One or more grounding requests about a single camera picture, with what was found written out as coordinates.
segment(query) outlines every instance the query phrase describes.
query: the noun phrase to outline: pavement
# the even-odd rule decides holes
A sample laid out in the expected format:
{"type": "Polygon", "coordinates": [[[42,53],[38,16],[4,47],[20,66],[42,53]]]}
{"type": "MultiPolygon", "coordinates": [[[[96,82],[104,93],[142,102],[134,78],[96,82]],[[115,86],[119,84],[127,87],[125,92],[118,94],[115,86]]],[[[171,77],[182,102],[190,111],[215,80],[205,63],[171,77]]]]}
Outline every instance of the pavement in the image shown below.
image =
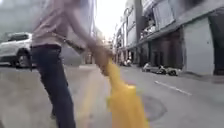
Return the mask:
{"type": "MultiPolygon", "coordinates": [[[[111,128],[110,86],[92,65],[66,67],[78,128],[111,128]]],[[[224,84],[121,68],[137,87],[152,128],[223,128],[224,84]]],[[[0,128],[56,128],[37,71],[0,67],[0,128]]]]}

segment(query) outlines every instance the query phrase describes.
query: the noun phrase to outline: white car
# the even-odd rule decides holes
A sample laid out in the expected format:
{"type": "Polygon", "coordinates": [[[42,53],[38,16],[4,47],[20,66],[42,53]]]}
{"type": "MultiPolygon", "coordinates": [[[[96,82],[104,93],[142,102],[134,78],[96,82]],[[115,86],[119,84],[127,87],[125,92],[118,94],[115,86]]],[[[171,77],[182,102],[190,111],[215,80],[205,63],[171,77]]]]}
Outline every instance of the white car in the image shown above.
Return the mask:
{"type": "Polygon", "coordinates": [[[6,42],[0,42],[0,62],[9,62],[12,66],[25,68],[31,60],[31,33],[12,33],[6,42]]]}

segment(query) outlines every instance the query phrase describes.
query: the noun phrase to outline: road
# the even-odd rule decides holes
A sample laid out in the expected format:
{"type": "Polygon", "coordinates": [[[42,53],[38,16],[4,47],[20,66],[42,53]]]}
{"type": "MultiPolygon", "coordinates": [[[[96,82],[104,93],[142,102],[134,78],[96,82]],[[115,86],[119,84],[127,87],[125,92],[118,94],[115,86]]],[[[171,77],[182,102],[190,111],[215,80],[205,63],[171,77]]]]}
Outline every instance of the road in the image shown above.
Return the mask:
{"type": "MultiPolygon", "coordinates": [[[[224,85],[121,68],[137,86],[153,128],[222,128],[224,85]]],[[[110,87],[95,66],[66,67],[78,128],[111,128],[110,87]]],[[[36,71],[0,68],[0,121],[4,128],[56,128],[36,71]]]]}

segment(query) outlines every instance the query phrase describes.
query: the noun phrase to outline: jeans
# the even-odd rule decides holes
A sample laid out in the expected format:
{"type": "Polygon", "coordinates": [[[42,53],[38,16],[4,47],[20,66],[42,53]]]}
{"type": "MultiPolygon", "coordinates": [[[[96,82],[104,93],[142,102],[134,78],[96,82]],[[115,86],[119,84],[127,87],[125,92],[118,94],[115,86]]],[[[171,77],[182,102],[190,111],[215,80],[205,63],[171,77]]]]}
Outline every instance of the jeans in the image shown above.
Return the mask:
{"type": "Polygon", "coordinates": [[[73,101],[60,58],[61,47],[43,45],[31,48],[41,82],[48,93],[58,128],[75,128],[73,101]]]}

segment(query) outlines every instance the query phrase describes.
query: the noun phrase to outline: yellow plastic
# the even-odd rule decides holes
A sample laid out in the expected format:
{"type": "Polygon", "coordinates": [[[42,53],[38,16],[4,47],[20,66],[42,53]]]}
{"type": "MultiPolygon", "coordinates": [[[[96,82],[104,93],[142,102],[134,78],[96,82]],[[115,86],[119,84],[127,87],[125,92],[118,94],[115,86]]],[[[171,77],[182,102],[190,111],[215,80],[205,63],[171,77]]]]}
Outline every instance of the yellow plastic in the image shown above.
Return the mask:
{"type": "Polygon", "coordinates": [[[113,128],[149,128],[144,107],[135,86],[127,85],[120,77],[119,68],[109,61],[108,75],[111,84],[111,95],[108,108],[112,113],[113,128]]]}

